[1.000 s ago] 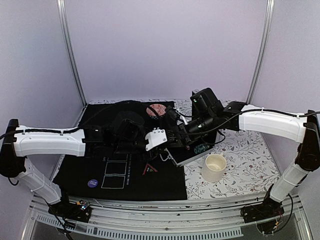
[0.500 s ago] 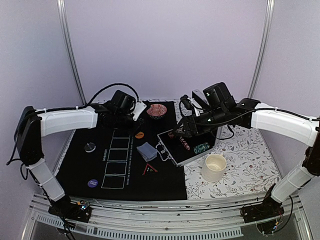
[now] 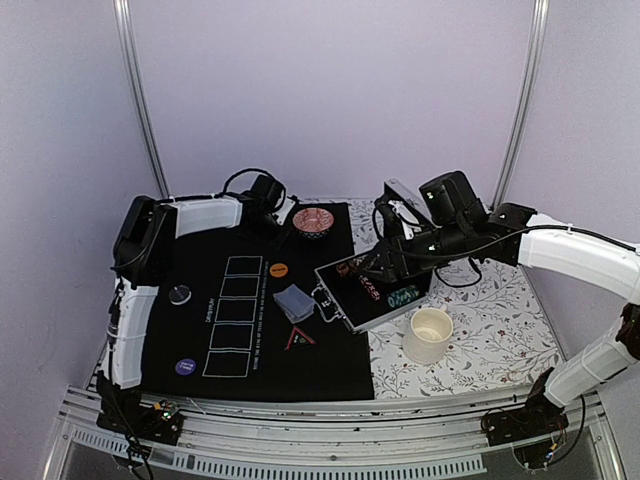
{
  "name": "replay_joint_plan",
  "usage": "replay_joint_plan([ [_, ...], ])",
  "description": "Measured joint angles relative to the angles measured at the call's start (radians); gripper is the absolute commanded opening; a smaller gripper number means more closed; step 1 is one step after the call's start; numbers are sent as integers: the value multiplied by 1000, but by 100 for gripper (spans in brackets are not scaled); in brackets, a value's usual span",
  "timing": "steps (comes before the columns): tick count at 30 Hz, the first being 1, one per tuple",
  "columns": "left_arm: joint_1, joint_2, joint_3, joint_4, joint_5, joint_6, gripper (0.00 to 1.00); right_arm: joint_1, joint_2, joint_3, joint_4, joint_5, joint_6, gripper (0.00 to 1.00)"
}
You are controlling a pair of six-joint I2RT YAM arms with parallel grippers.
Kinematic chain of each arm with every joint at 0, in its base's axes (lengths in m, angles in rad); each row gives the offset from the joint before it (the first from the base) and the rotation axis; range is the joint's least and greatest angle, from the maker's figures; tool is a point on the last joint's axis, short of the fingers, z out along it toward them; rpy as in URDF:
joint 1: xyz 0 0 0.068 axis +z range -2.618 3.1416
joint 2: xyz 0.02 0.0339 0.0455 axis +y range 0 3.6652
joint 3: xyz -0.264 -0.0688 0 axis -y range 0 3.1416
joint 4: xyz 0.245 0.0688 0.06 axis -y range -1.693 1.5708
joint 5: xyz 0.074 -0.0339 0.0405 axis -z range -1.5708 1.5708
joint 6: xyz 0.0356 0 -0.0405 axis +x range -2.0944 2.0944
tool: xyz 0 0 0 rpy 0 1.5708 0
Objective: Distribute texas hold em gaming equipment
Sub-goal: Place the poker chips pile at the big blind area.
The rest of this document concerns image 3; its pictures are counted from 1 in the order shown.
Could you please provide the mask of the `orange big blind button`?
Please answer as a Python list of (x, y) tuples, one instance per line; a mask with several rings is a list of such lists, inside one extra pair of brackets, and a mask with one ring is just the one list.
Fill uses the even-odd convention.
[(269, 274), (273, 278), (283, 278), (288, 274), (288, 272), (289, 272), (289, 268), (284, 263), (274, 263), (269, 268)]

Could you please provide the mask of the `blue playing card deck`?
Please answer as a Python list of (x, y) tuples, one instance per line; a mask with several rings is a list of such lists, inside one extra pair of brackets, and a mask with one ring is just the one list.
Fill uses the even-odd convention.
[(314, 313), (314, 299), (295, 284), (274, 293), (273, 298), (292, 324), (298, 324)]

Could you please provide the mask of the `red triangular all-in marker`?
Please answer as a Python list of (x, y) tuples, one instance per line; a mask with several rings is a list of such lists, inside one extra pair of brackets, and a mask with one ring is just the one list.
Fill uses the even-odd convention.
[(316, 341), (302, 331), (299, 327), (293, 326), (287, 344), (285, 346), (286, 351), (291, 351), (296, 348), (315, 345)]

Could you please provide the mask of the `clear acrylic dealer button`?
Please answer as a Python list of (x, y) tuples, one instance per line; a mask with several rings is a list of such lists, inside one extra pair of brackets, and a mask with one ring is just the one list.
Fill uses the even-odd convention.
[(192, 297), (191, 289), (186, 285), (176, 285), (169, 291), (168, 298), (172, 305), (186, 304)]

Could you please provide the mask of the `purple small blind button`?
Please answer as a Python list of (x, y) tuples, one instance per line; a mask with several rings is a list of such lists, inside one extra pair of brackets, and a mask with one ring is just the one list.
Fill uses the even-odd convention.
[(191, 358), (184, 358), (175, 364), (175, 372), (180, 376), (189, 376), (196, 372), (196, 361)]

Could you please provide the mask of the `green blue poker chip stack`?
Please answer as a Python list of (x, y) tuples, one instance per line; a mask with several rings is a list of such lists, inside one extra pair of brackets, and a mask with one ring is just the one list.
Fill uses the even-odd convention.
[(421, 293), (417, 286), (408, 285), (389, 293), (387, 295), (387, 303), (390, 308), (395, 309), (415, 301), (420, 295)]

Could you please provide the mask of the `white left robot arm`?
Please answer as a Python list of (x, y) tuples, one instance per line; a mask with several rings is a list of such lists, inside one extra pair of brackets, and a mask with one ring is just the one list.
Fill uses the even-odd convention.
[(114, 297), (108, 353), (101, 371), (121, 389), (142, 382), (142, 354), (151, 307), (172, 269), (174, 242), (186, 235), (247, 226), (262, 238), (286, 236), (297, 196), (269, 172), (246, 168), (214, 194), (134, 198), (113, 247)]

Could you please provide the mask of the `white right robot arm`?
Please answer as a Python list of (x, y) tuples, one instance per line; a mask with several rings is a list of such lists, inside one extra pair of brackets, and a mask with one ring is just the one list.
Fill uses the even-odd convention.
[(378, 239), (370, 274), (395, 283), (459, 259), (486, 259), (561, 273), (599, 286), (626, 304), (614, 326), (534, 383), (517, 427), (537, 436), (586, 391), (639, 360), (639, 247), (562, 223), (537, 210), (503, 203), (489, 211), (466, 175), (448, 172), (419, 189), (421, 210), (387, 187), (375, 200)]

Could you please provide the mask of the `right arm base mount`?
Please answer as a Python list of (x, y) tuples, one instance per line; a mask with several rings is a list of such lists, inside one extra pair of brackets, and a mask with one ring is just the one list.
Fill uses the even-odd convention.
[(544, 393), (546, 381), (554, 368), (549, 368), (535, 381), (523, 406), (511, 410), (491, 409), (480, 421), (490, 446), (532, 439), (545, 434), (559, 434), (557, 440), (516, 447), (516, 461), (526, 469), (549, 467), (565, 439), (569, 425), (563, 407), (557, 407)]

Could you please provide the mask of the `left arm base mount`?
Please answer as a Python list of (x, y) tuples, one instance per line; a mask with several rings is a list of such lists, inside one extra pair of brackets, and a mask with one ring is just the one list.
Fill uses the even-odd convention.
[(97, 425), (100, 428), (123, 434), (132, 440), (148, 440), (171, 446), (178, 444), (184, 416), (177, 404), (161, 400), (144, 406), (138, 390), (113, 389), (109, 385), (104, 386), (99, 395), (101, 411)]

